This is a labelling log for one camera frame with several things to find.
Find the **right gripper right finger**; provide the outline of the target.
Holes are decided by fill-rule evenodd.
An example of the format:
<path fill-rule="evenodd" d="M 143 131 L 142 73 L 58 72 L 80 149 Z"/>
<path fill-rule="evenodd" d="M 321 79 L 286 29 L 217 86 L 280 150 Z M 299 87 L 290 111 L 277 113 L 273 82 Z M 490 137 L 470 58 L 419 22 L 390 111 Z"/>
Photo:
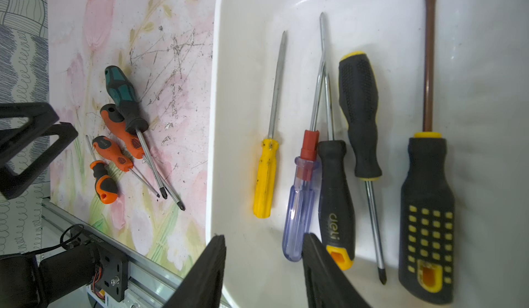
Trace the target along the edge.
<path fill-rule="evenodd" d="M 369 306 L 315 234 L 304 234 L 302 256 L 309 307 Z"/>

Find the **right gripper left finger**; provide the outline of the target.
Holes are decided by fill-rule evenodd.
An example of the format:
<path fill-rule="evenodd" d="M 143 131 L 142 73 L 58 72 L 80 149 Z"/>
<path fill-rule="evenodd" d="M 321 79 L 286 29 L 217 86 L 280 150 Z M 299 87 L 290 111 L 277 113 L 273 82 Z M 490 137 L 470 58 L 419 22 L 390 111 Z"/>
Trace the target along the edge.
<path fill-rule="evenodd" d="M 163 308 L 220 307 L 226 253 L 225 237 L 214 236 Z"/>

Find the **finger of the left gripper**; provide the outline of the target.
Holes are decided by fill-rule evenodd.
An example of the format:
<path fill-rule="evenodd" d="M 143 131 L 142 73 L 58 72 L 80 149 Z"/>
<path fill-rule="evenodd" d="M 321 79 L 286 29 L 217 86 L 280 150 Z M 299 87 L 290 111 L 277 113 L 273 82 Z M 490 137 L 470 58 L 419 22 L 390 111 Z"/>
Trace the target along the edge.
<path fill-rule="evenodd" d="M 36 158 L 23 172 L 17 174 L 8 165 L 16 156 L 36 138 L 58 136 L 58 139 Z M 36 133 L 35 129 L 20 130 L 1 147 L 1 194 L 5 200 L 16 199 L 37 179 L 37 177 L 54 161 L 78 136 L 71 123 L 60 122 L 46 130 Z"/>
<path fill-rule="evenodd" d="M 59 116 L 46 102 L 1 104 L 1 120 L 9 122 L 1 129 L 1 167 L 37 138 L 59 136 Z"/>

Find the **black handle yellow-end screwdriver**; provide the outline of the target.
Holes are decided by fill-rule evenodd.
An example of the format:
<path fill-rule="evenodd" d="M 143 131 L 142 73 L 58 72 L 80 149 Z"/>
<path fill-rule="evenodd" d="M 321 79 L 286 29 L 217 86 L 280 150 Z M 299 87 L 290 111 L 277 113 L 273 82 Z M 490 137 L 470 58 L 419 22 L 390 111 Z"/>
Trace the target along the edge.
<path fill-rule="evenodd" d="M 322 183 L 318 218 L 322 244 L 341 270 L 351 268 L 355 258 L 355 212 L 344 170 L 347 147 L 336 140 L 333 129 L 331 82 L 326 52 L 326 15 L 320 14 L 323 84 L 328 140 L 318 144 Z"/>

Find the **blue transparent handle screwdriver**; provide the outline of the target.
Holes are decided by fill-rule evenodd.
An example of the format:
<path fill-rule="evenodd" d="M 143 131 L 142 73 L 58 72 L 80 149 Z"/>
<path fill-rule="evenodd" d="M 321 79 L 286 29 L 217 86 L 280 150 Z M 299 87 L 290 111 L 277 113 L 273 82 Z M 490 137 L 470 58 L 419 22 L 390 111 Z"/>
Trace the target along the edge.
<path fill-rule="evenodd" d="M 321 91 L 325 76 L 325 57 L 320 60 L 315 88 L 314 105 L 309 129 L 305 130 L 300 156 L 295 158 L 296 172 L 289 193 L 289 203 L 282 238 L 282 251 L 285 258 L 298 262 L 302 258 L 303 236 L 309 231 L 315 190 L 313 173 L 318 169 L 317 145 L 320 132 L 316 128 L 320 107 Z"/>

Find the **large orange black screwdriver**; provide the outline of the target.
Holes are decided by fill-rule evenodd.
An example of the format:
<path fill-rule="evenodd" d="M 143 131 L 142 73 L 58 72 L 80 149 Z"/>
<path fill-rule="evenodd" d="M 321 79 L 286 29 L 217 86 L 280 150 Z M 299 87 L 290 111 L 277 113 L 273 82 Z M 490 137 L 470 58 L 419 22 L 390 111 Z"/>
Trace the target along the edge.
<path fill-rule="evenodd" d="M 145 155 L 137 136 L 125 130 L 125 119 L 114 104 L 106 104 L 100 109 L 100 115 L 107 129 L 124 142 L 126 150 L 135 158 L 142 159 Z"/>

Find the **yellow handle screwdriver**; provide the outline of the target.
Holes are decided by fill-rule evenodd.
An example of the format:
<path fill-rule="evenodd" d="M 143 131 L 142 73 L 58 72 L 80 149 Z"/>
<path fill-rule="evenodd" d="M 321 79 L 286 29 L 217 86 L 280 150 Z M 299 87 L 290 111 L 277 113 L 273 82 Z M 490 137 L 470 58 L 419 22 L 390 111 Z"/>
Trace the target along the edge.
<path fill-rule="evenodd" d="M 256 190 L 253 200 L 253 214 L 257 218 L 268 218 L 271 213 L 271 206 L 274 195 L 274 185 L 277 169 L 276 154 L 279 143 L 274 139 L 276 129 L 276 120 L 278 117 L 278 104 L 282 76 L 285 67 L 285 56 L 287 50 L 287 32 L 282 33 L 280 41 L 280 50 L 276 66 L 276 75 L 274 79 L 274 91 L 271 105 L 271 116 L 267 138 L 261 143 L 262 154 L 258 162 L 258 173 L 256 177 Z"/>

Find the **black yellow-dotted brown-shaft screwdriver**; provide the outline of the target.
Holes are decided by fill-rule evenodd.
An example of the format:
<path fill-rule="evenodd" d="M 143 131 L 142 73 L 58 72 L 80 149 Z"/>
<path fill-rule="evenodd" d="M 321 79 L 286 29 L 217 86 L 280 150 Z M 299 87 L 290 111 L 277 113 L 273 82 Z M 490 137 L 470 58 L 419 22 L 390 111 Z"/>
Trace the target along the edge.
<path fill-rule="evenodd" d="M 409 139 L 409 171 L 401 189 L 398 278 L 433 305 L 453 302 L 455 196 L 445 175 L 447 141 L 433 129 L 436 0 L 425 0 L 422 131 Z"/>

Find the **green black handle screwdriver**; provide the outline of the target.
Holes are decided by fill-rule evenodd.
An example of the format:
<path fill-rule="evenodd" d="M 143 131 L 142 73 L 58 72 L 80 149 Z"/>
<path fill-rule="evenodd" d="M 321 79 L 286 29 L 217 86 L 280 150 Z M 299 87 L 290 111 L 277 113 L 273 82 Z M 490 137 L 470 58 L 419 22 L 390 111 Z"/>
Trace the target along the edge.
<path fill-rule="evenodd" d="M 149 125 L 141 115 L 140 104 L 136 100 L 134 86 L 118 66 L 108 66 L 105 69 L 105 78 L 107 92 L 116 104 L 118 111 L 125 119 L 125 130 L 138 137 L 144 150 L 147 163 L 155 177 L 161 196 L 164 199 L 167 199 L 167 188 L 161 180 L 159 171 L 154 165 L 150 150 L 145 141 L 145 137 L 143 136 L 143 132 L 149 128 Z"/>

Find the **black yellow oval-grip screwdriver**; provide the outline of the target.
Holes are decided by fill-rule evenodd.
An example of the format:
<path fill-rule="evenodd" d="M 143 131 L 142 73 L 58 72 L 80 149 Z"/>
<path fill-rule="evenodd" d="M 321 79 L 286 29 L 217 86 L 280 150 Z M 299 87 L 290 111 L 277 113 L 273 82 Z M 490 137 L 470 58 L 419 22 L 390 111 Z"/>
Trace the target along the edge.
<path fill-rule="evenodd" d="M 355 154 L 355 176 L 365 183 L 380 282 L 387 283 L 373 182 L 382 176 L 377 160 L 376 78 L 366 53 L 353 52 L 339 62 L 339 104 Z"/>

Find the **white plastic storage box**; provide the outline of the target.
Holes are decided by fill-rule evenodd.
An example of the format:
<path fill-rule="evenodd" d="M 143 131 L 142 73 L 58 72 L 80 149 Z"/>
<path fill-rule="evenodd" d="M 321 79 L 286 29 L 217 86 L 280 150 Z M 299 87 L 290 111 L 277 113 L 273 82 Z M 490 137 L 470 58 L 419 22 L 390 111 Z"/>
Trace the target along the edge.
<path fill-rule="evenodd" d="M 528 0 L 216 0 L 207 236 L 233 307 L 528 306 Z"/>

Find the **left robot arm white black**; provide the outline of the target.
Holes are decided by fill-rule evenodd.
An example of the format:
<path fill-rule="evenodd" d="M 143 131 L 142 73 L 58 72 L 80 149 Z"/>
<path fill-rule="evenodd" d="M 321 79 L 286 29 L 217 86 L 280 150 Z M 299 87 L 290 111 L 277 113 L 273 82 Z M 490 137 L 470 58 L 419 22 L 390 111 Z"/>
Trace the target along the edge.
<path fill-rule="evenodd" d="M 1 118 L 25 118 L 18 128 L 1 130 L 1 194 L 9 201 L 23 194 L 34 180 L 78 136 L 71 123 L 59 121 L 52 106 L 45 102 L 1 104 Z M 38 137 L 58 139 L 17 174 L 8 162 Z M 1 306 L 47 307 L 52 302 L 88 284 L 96 275 L 100 253 L 93 243 L 68 248 L 38 262 L 43 249 L 1 256 Z"/>

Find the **small orange black screwdriver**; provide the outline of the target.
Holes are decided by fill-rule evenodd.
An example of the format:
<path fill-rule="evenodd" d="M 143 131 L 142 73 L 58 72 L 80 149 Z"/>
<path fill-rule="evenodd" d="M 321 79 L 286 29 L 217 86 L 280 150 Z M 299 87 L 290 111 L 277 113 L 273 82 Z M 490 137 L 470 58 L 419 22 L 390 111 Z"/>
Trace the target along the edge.
<path fill-rule="evenodd" d="M 90 169 L 92 170 L 93 176 L 95 178 L 96 193 L 103 204 L 108 205 L 114 203 L 118 198 L 118 185 L 108 174 L 105 163 L 102 160 L 96 158 L 88 135 L 85 135 L 85 140 L 88 144 L 89 152 L 94 159 L 90 164 Z"/>

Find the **medium orange black screwdriver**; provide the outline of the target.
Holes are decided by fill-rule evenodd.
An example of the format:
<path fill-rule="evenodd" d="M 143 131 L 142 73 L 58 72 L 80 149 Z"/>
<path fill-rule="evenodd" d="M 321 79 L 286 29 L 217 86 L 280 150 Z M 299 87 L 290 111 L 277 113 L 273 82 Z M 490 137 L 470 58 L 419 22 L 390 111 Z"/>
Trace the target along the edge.
<path fill-rule="evenodd" d="M 119 148 L 117 143 L 106 136 L 98 136 L 93 138 L 92 146 L 101 157 L 113 162 L 122 172 L 131 172 L 139 181 L 145 184 L 156 197 L 160 197 L 160 194 L 150 183 L 147 182 L 145 177 L 134 169 L 132 160 L 122 153 L 121 148 Z"/>

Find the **aluminium rail frame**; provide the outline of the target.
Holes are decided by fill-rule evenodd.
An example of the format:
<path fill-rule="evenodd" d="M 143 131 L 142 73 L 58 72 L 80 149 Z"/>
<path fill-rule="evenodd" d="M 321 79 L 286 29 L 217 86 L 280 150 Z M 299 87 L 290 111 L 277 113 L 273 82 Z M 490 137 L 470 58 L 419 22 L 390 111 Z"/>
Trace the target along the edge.
<path fill-rule="evenodd" d="M 90 236 L 96 236 L 128 256 L 128 288 L 125 290 L 125 298 L 122 302 L 117 302 L 111 297 L 107 298 L 107 301 L 96 297 L 92 290 L 92 282 L 96 280 L 97 273 L 88 284 L 71 292 L 82 292 L 88 297 L 87 301 L 93 307 L 163 307 L 184 279 L 104 235 L 57 207 L 49 199 L 44 199 L 42 202 L 42 218 L 46 225 L 57 229 L 60 234 L 73 240 L 67 244 L 68 248 L 77 247 L 80 244 L 86 245 L 89 243 Z M 71 293 L 57 301 L 63 300 Z"/>

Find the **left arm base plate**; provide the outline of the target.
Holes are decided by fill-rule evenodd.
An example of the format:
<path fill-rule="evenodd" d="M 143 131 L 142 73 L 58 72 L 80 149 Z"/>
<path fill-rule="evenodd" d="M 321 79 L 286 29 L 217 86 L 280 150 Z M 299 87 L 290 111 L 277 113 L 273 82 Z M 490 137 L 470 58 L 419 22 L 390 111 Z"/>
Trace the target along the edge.
<path fill-rule="evenodd" d="M 128 288 L 128 256 L 96 236 L 90 236 L 89 243 L 95 244 L 99 253 L 99 258 L 96 259 L 97 276 L 92 282 L 92 290 L 99 299 L 107 301 L 111 297 L 122 302 Z"/>

